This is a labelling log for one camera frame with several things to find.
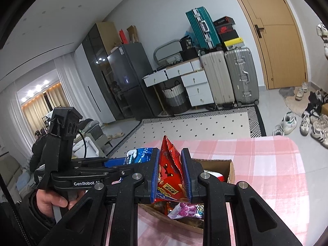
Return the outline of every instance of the sheer curtain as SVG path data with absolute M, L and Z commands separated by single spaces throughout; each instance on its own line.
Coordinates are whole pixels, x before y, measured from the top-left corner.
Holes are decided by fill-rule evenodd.
M 23 105 L 22 110 L 33 134 L 42 127 L 46 127 L 42 117 L 49 113 L 49 108 L 43 94 L 36 96 L 33 100 Z
M 11 156 L 25 166 L 35 139 L 19 104 L 15 82 L 0 93 L 0 135 Z
M 46 94 L 48 95 L 50 104 L 53 108 L 59 106 L 69 107 L 69 102 L 67 101 L 67 97 L 60 83 L 48 89 Z
M 69 104 L 78 110 L 83 119 L 92 118 L 98 120 L 100 125 L 102 125 L 102 121 L 83 87 L 72 54 L 62 55 L 55 58 L 54 61 Z

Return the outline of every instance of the wooden door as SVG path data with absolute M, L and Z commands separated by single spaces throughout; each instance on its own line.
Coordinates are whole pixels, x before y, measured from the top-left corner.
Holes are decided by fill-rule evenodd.
M 267 88 L 300 86 L 307 78 L 303 44 L 285 0 L 238 0 L 252 29 Z

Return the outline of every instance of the pink checkered tablecloth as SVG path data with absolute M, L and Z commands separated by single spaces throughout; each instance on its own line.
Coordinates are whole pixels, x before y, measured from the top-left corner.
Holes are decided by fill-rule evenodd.
M 146 147 L 160 149 L 162 141 Z M 172 141 L 192 158 L 231 159 L 236 181 L 248 182 L 274 209 L 304 245 L 309 224 L 309 193 L 300 152 L 287 137 L 262 137 L 220 141 Z M 229 210 L 232 245 L 235 245 Z M 202 235 L 169 225 L 139 208 L 138 244 L 142 246 L 202 245 Z

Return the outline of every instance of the doormat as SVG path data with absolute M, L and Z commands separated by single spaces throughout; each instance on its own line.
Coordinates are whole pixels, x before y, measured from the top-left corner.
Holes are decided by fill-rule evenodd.
M 173 140 L 224 140 L 257 138 L 266 136 L 258 107 L 242 107 L 143 119 L 116 147 L 108 157 L 126 156 L 128 150 L 161 140 L 166 135 Z
M 284 98 L 286 106 L 293 111 L 296 115 L 302 116 L 304 110 L 309 104 L 310 91 L 315 92 L 311 86 L 308 87 L 308 91 L 304 93 L 302 100 L 295 100 L 295 96 L 299 87 L 281 88 L 279 94 Z

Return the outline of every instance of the beige curtain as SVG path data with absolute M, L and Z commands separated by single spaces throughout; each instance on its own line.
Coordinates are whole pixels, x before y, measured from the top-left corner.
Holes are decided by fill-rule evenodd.
M 55 107 L 69 107 L 69 103 L 67 101 L 66 95 L 64 93 L 63 87 L 61 83 L 58 83 L 52 86 L 50 89 L 46 91 L 48 95 L 50 104 L 53 108 Z
M 22 106 L 22 110 L 33 134 L 42 127 L 45 128 L 42 117 L 49 113 L 49 108 L 43 94 L 36 96 L 30 102 Z

